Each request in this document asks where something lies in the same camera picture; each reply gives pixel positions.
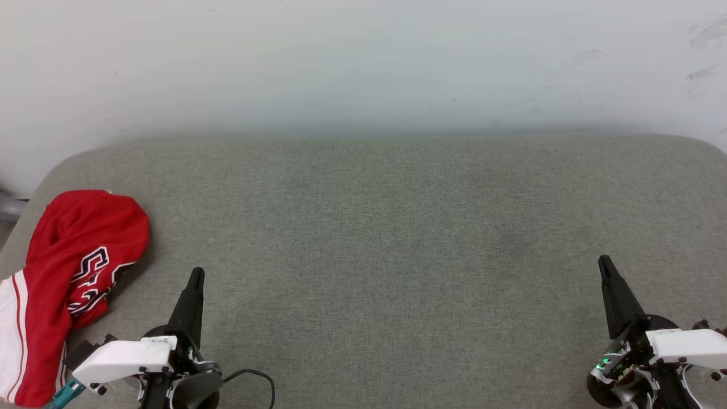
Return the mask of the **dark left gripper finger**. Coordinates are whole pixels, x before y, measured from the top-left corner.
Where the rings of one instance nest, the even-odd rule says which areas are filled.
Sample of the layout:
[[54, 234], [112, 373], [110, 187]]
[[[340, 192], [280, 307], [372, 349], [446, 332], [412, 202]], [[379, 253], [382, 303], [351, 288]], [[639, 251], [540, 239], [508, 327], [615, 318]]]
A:
[[172, 311], [168, 325], [183, 329], [196, 347], [202, 346], [203, 285], [205, 271], [195, 267]]

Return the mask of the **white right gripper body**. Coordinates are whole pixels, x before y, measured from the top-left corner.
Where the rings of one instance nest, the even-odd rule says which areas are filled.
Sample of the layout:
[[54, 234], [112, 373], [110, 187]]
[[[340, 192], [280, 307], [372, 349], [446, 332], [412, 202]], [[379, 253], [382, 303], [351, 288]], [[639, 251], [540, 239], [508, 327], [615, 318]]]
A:
[[637, 341], [623, 337], [611, 340], [607, 349], [597, 359], [590, 376], [600, 382], [623, 382], [636, 373], [656, 378], [659, 366], [677, 372], [693, 366], [716, 373], [717, 379], [725, 378], [726, 339], [706, 321], [697, 328], [684, 331], [668, 319], [655, 314], [647, 315], [649, 326]]

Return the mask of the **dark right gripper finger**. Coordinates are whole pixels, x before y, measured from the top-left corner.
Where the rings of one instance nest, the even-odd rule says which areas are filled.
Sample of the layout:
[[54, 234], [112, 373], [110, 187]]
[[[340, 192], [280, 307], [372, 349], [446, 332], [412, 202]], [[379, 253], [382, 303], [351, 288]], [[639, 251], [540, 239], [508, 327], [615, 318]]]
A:
[[598, 267], [608, 336], [612, 340], [623, 337], [628, 341], [637, 341], [649, 326], [647, 314], [610, 256], [600, 256]]

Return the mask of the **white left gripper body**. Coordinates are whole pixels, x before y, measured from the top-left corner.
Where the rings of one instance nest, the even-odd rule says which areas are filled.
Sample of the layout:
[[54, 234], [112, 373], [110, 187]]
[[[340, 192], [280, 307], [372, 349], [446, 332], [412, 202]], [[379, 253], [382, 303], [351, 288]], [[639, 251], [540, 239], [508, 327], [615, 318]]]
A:
[[210, 407], [210, 361], [183, 329], [168, 324], [138, 341], [107, 336], [76, 365], [73, 378], [97, 394], [127, 380], [138, 389], [140, 408]]

